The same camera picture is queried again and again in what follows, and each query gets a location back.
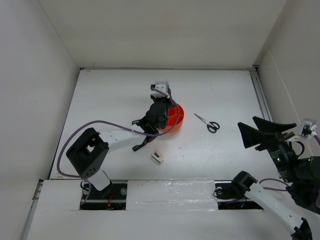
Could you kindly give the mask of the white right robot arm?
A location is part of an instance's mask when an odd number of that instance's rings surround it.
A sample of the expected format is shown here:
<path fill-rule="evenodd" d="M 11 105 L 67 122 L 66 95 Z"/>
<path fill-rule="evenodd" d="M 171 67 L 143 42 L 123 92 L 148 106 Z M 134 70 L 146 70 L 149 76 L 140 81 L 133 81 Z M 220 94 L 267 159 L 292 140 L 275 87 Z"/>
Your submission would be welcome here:
<path fill-rule="evenodd" d="M 316 125 L 300 123 L 300 131 L 292 132 L 295 123 L 282 124 L 254 116 L 256 127 L 237 124 L 246 149 L 267 151 L 279 178 L 286 183 L 285 192 L 296 204 L 286 205 L 271 188 L 246 171 L 238 173 L 231 181 L 231 191 L 238 198 L 249 199 L 275 218 L 293 240 L 318 240 L 320 238 L 320 158 L 301 157 L 293 148 L 294 143 L 315 138 L 319 140 Z"/>

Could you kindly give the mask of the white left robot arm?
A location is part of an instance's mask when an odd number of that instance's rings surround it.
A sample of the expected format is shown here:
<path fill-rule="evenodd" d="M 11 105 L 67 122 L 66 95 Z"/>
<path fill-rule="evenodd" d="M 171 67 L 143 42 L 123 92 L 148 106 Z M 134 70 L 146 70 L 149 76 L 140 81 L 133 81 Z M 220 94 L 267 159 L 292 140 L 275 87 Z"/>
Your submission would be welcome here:
<path fill-rule="evenodd" d="M 137 151 L 151 143 L 159 131 L 167 126 L 168 112 L 176 106 L 171 97 L 152 97 L 153 104 L 139 120 L 133 121 L 130 128 L 99 133 L 93 127 L 87 128 L 66 152 L 66 157 L 82 180 L 94 188 L 100 198 L 107 198 L 113 183 L 101 169 L 107 153 L 126 147 Z"/>

